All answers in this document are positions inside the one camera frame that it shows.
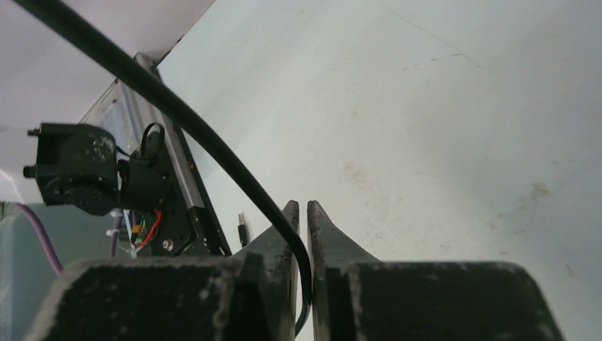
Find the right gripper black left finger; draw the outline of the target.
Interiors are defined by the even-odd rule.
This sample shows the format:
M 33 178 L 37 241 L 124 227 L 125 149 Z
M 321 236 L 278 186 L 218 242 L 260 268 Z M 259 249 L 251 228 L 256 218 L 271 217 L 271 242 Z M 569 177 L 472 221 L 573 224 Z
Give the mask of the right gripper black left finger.
M 84 259 L 27 340 L 293 340 L 297 269 L 274 227 L 233 256 Z

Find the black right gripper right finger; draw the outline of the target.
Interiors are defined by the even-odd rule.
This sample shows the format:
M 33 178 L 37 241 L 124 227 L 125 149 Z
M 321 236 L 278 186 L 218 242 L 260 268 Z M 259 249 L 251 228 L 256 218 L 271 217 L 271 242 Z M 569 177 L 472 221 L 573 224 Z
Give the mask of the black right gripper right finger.
M 381 261 L 307 204 L 316 340 L 561 340 L 536 281 L 504 261 Z

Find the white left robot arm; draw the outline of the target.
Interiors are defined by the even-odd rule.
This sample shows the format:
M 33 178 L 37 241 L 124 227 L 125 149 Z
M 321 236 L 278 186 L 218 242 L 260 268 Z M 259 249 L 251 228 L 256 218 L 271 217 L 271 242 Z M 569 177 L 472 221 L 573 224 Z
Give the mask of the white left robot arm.
M 89 124 L 42 123 L 28 131 L 37 140 L 33 179 L 47 206 L 71 205 L 103 216 L 114 209 L 159 209 L 168 185 L 158 163 L 165 147 L 163 125 L 149 124 L 138 149 L 128 154 L 107 130 Z

